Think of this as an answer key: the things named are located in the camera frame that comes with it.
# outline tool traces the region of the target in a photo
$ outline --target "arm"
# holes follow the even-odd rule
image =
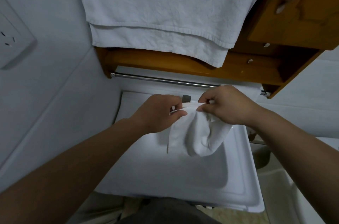
[[[266,142],[300,191],[326,223],[339,223],[339,152],[278,114],[246,97],[233,86],[205,92],[197,111],[229,124],[253,128]]]
[[[151,96],[129,119],[68,149],[0,194],[0,223],[64,223],[141,136],[170,127],[180,97]]]

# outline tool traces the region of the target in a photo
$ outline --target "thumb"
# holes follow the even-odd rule
[[[208,114],[214,114],[217,106],[215,104],[203,104],[197,108],[197,111],[203,111]]]
[[[175,123],[178,119],[180,119],[181,117],[187,115],[187,112],[184,110],[178,110],[174,113],[172,113],[169,118],[171,120],[172,123]]]

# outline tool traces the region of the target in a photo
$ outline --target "person's left hand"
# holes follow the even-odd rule
[[[187,115],[185,111],[170,114],[172,106],[175,106],[176,110],[181,109],[181,98],[173,95],[152,95],[130,117],[130,120],[145,134],[160,132],[169,128],[180,117]]]

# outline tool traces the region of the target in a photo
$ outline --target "person's right arm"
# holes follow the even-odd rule
[[[339,223],[339,152],[269,111],[233,86],[206,91],[197,111],[253,128],[326,223]]]

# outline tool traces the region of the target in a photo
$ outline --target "outlet plate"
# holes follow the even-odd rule
[[[27,26],[6,0],[0,0],[0,69],[35,41]]]

